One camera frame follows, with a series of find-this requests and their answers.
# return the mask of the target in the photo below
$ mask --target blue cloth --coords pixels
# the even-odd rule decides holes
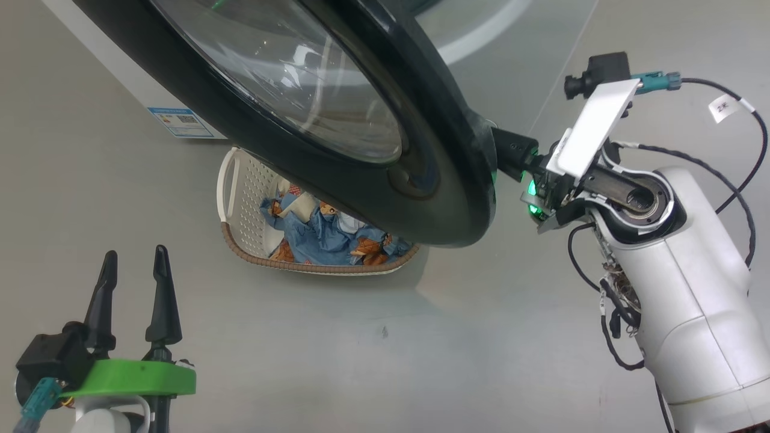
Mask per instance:
[[[358,248],[362,238],[380,245],[380,253],[387,256],[385,263],[397,260],[412,247],[411,243],[370,225],[361,227],[355,234],[347,233],[340,229],[336,213],[323,214],[319,206],[313,210],[307,223],[303,223],[294,212],[289,212],[285,218],[272,216],[270,208],[274,200],[280,202],[281,209],[286,209],[296,200],[296,196],[290,193],[283,197],[276,195],[274,199],[263,200],[259,207],[265,221],[271,227],[283,231],[283,237],[288,242],[296,263],[328,266],[363,264],[364,256],[351,254]]]

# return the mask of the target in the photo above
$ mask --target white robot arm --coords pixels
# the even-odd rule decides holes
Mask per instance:
[[[594,226],[608,270],[602,295],[612,290],[636,321],[643,365],[679,433],[764,431],[770,348],[748,304],[747,263],[686,169],[634,171],[608,156],[608,136],[643,85],[595,86],[542,170],[530,170],[537,192],[522,200],[541,232]]]

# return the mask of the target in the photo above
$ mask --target green light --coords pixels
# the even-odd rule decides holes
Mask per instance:
[[[530,182],[530,186],[527,188],[527,194],[531,196],[537,195],[537,187],[534,184],[534,180]],[[538,208],[537,206],[529,205],[529,207],[530,207],[530,213],[532,213],[533,215],[540,215],[541,213],[543,213],[543,211],[540,210],[540,208]]]

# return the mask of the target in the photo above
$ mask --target teal connector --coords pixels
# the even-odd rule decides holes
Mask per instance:
[[[43,415],[62,395],[62,387],[54,378],[40,379],[22,408],[22,419],[13,428],[13,433],[37,433]]]
[[[655,90],[679,90],[681,87],[681,75],[679,72],[669,72],[663,75],[662,71],[635,74],[631,78],[641,80],[641,87],[636,90],[637,95],[654,92]]]

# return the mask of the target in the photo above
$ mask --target black cable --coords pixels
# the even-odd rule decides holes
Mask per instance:
[[[741,96],[738,95],[738,93],[733,92],[732,90],[728,89],[727,87],[724,87],[721,84],[718,84],[713,81],[708,81],[707,79],[683,78],[681,79],[681,81],[713,87],[714,89],[727,93],[736,101],[740,101],[741,99],[743,99]],[[759,171],[759,167],[762,165],[762,161],[765,160],[765,154],[768,151],[768,127],[767,125],[765,125],[765,121],[762,119],[762,116],[760,116],[759,113],[756,112],[756,110],[752,112],[752,116],[754,116],[754,119],[756,119],[757,123],[759,123],[759,128],[762,130],[762,148],[759,151],[759,158],[757,158],[757,162],[754,164],[752,171],[748,172],[748,176],[746,176],[746,179],[738,187],[739,193],[743,191],[746,185],[748,185],[748,183],[752,181],[757,171]],[[723,211],[724,208],[726,208],[728,204],[732,203],[732,201],[735,200],[736,198],[738,198],[738,195],[737,193],[733,192],[730,198],[728,198],[720,207],[717,208],[716,213],[720,213],[721,211]]]
[[[666,430],[668,433],[674,433],[674,429],[671,427],[671,421],[668,419],[668,412],[666,412],[666,404],[663,402],[663,393],[661,393],[661,387],[655,382],[655,390],[658,392],[658,403],[661,405],[661,413],[663,414],[663,421],[666,423]]]
[[[604,340],[607,341],[607,349],[610,350],[610,353],[612,354],[612,357],[615,358],[615,362],[618,363],[621,367],[625,368],[628,371],[634,371],[639,370],[640,368],[644,368],[644,360],[639,361],[636,364],[626,364],[621,359],[620,355],[618,355],[617,351],[615,351],[615,347],[612,345],[612,339],[610,338],[610,331],[607,329],[607,315],[602,314],[601,315],[601,333],[604,334]]]
[[[721,180],[733,192],[734,196],[738,199],[738,202],[741,204],[741,207],[746,212],[746,223],[748,224],[748,255],[746,256],[745,262],[746,262],[746,266],[751,266],[752,260],[754,260],[754,251],[756,250],[756,247],[757,247],[757,228],[754,225],[754,217],[752,216],[752,211],[751,209],[748,208],[748,203],[746,203],[746,200],[744,200],[743,194],[741,194],[741,191],[738,188],[736,188],[735,185],[733,185],[725,177],[725,175],[713,169],[704,161],[701,161],[698,158],[694,158],[693,156],[689,156],[687,153],[679,152],[678,150],[665,149],[664,147],[647,146],[645,144],[640,144],[639,149],[650,150],[652,152],[665,153],[667,155],[676,156],[678,158],[686,159],[691,163],[698,164],[699,166],[703,167],[714,176],[718,177],[719,180]]]
[[[570,232],[570,235],[567,237],[567,254],[569,254],[569,256],[570,256],[570,262],[572,262],[572,266],[573,266],[573,267],[575,268],[575,270],[577,271],[577,275],[580,275],[580,278],[582,278],[582,279],[583,279],[583,281],[585,281],[585,283],[586,283],[586,284],[588,284],[589,286],[591,286],[591,288],[593,288],[593,289],[594,289],[594,290],[596,290],[597,292],[601,292],[601,289],[599,288],[599,286],[597,286],[597,285],[596,285],[596,283],[594,283],[593,281],[591,281],[591,280],[590,280],[590,279],[589,279],[589,278],[588,278],[588,277],[587,277],[587,276],[586,276],[586,275],[583,273],[583,270],[580,268],[580,265],[578,264],[578,260],[577,260],[577,259],[575,259],[575,255],[574,255],[574,253],[572,252],[572,240],[574,239],[574,237],[575,237],[575,234],[576,234],[577,232],[581,231],[581,230],[590,229],[590,228],[592,228],[593,226],[594,226],[594,224],[593,224],[593,223],[588,223],[588,224],[583,224],[582,226],[577,226],[577,227],[575,227],[574,229],[572,229],[572,231]]]
[[[583,224],[581,226],[577,226],[570,232],[569,237],[567,238],[567,253],[570,256],[570,261],[572,262],[572,266],[577,271],[577,274],[580,275],[580,277],[585,281],[586,284],[593,287],[594,290],[597,292],[601,292],[601,289],[599,286],[596,285],[593,281],[591,281],[586,274],[583,272],[583,270],[580,268],[580,265],[578,264],[578,261],[575,260],[575,255],[572,252],[572,240],[574,239],[574,236],[577,232],[581,230],[590,229],[594,226],[593,223],[587,223]],[[639,327],[639,322],[634,320],[628,312],[625,310],[625,307],[623,304],[621,304],[621,300],[618,298],[618,295],[610,288],[609,283],[605,279],[601,279],[600,281],[601,287],[604,289],[604,292],[607,294],[607,296],[612,301],[612,304],[615,305],[616,310],[618,311],[618,314],[623,318],[623,320],[630,324],[633,327]],[[621,367],[625,368],[628,371],[638,370],[640,368],[644,368],[644,360],[639,361],[636,364],[630,365],[623,362],[621,357],[618,355],[617,351],[615,351],[615,347],[612,345],[612,339],[610,338],[610,331],[607,329],[607,315],[602,314],[601,315],[601,333],[604,334],[604,340],[607,341],[607,349],[610,350],[610,353],[612,354],[612,357],[615,358],[615,362],[618,363]]]
[[[621,337],[621,315],[617,308],[610,315],[610,334],[615,340]]]
[[[601,284],[601,288],[604,289],[604,292],[607,294],[607,297],[610,298],[610,300],[612,301],[612,304],[618,310],[618,314],[620,314],[621,319],[623,319],[625,323],[630,324],[632,327],[639,327],[640,325],[639,321],[631,317],[631,315],[626,311],[625,307],[621,303],[620,298],[618,297],[618,294],[616,294],[615,291],[612,290],[607,280],[602,278],[601,280],[599,280],[599,284]]]

